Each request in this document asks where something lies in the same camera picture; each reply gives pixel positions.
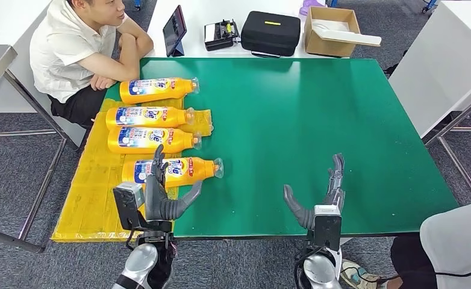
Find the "man's hand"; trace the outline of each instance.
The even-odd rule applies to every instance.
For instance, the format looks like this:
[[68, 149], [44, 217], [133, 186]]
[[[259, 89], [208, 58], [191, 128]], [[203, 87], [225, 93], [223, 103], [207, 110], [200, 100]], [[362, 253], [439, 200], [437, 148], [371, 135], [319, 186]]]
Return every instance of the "man's hand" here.
[[117, 83], [115, 80], [97, 74], [94, 74], [90, 80], [90, 86], [93, 90], [109, 89], [115, 83]]

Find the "tablet stand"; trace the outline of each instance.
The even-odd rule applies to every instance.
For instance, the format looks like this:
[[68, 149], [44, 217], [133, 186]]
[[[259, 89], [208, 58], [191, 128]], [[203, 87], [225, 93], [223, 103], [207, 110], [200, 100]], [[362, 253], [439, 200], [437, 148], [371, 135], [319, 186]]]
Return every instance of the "tablet stand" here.
[[173, 50], [171, 57], [180, 57], [184, 56], [184, 48], [182, 47], [182, 41], [179, 41], [175, 49]]

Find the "green tabletop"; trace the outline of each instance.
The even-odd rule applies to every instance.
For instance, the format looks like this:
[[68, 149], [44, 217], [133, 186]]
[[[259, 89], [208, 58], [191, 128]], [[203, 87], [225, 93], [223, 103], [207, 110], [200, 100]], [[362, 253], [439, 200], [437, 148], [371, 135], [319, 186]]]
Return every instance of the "green tabletop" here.
[[[222, 158], [225, 176], [176, 221], [176, 237], [304, 235], [283, 201], [326, 193], [332, 155], [345, 158], [342, 234], [416, 232], [457, 207], [375, 60], [145, 58], [143, 78], [197, 77], [185, 107], [211, 109], [213, 135], [183, 156]], [[181, 187], [184, 194], [190, 187]]]

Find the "black carrying case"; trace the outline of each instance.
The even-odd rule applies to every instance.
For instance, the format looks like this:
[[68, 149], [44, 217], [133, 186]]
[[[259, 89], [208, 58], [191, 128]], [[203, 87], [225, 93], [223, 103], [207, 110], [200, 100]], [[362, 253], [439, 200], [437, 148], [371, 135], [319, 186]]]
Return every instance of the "black carrying case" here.
[[301, 31], [297, 17], [252, 11], [241, 31], [241, 44], [253, 52], [292, 56]]

